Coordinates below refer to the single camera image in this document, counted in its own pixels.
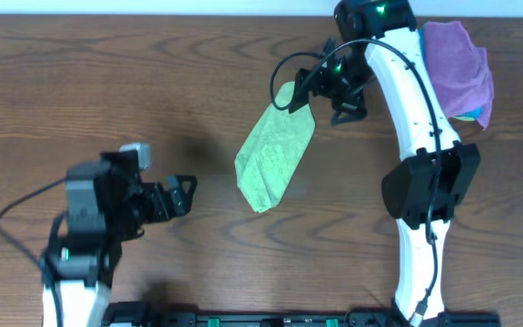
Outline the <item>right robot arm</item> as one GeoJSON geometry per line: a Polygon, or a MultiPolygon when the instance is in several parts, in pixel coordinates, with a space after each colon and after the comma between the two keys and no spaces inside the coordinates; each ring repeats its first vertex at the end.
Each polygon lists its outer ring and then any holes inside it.
{"type": "Polygon", "coordinates": [[[406,1],[341,1],[334,18],[342,42],[327,41],[318,63],[301,69],[283,106],[293,114],[311,95],[361,120],[363,89],[377,80],[399,141],[400,163],[381,182],[400,238],[400,277],[389,326],[455,326],[478,319],[450,314],[441,295],[442,252],[456,205],[478,170],[476,145],[449,124],[423,58],[417,20],[406,1]]]}

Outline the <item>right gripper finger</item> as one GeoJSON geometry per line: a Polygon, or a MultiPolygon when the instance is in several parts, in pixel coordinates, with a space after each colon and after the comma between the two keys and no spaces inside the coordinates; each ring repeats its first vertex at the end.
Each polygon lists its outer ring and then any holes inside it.
{"type": "Polygon", "coordinates": [[[310,70],[301,68],[294,78],[294,91],[288,108],[289,114],[294,114],[303,106],[309,103],[310,95],[319,94],[320,70],[310,70]]]}
{"type": "Polygon", "coordinates": [[[353,104],[333,100],[331,105],[334,110],[331,126],[362,121],[367,116],[365,101],[361,97],[353,104]]]}

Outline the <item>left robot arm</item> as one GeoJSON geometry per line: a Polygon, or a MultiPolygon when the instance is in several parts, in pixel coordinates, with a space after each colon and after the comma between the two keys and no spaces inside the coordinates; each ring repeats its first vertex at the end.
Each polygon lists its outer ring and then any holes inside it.
{"type": "Polygon", "coordinates": [[[136,150],[103,153],[66,171],[67,209],[54,219],[41,257],[45,326],[102,326],[122,244],[144,226],[183,217],[193,175],[146,183],[136,150]]]}

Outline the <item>light green microfiber cloth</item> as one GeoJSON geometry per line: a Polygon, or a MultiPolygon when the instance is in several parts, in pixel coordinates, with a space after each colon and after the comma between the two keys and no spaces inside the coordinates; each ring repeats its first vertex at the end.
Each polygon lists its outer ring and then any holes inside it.
{"type": "Polygon", "coordinates": [[[294,113],[269,104],[237,153],[237,186],[256,213],[281,201],[314,134],[309,105],[294,113]]]}

